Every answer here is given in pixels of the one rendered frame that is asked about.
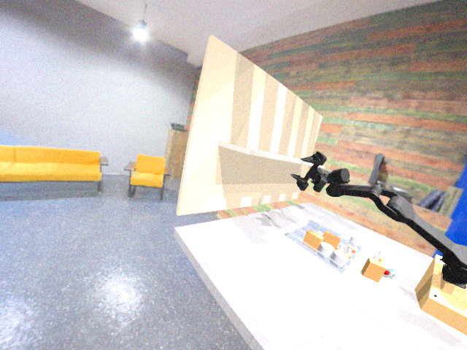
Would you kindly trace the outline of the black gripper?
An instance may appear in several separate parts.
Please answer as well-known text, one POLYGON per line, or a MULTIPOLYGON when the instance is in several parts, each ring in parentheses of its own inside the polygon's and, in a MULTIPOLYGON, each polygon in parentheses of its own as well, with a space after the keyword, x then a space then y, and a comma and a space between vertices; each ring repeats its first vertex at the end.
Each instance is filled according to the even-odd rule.
POLYGON ((322 152, 316 151, 316 153, 312 156, 304 157, 300 160, 306 163, 313 164, 304 178, 299 175, 291 174, 291 176, 297 180, 296 184, 300 190, 305 190, 309 186, 309 184, 307 183, 309 178, 312 181, 316 180, 316 178, 319 176, 318 172, 323 173, 323 175, 325 175, 327 178, 328 172, 322 169, 321 167, 318 168, 318 166, 323 166, 323 164, 327 160, 327 157, 324 156, 322 152))

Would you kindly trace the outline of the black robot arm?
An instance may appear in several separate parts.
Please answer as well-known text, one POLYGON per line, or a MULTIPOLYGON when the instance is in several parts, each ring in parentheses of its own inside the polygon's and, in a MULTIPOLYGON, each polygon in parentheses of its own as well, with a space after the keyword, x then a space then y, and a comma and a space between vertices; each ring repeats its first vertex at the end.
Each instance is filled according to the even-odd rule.
POLYGON ((325 184, 329 183, 326 187, 328 196, 340 197, 348 195, 372 199, 377 208, 389 218, 392 218, 396 222, 406 223, 406 225, 436 247, 443 254, 441 260, 445 263, 442 268, 443 280, 466 289, 467 246, 452 242, 443 233, 416 214, 410 202, 397 193, 384 190, 379 185, 363 186, 348 184, 350 172, 346 168, 327 172, 327 178, 323 173, 318 172, 319 176, 316 180, 311 181, 314 184, 314 191, 319 193, 325 184), (390 199, 387 205, 384 204, 380 195, 387 196, 390 199))

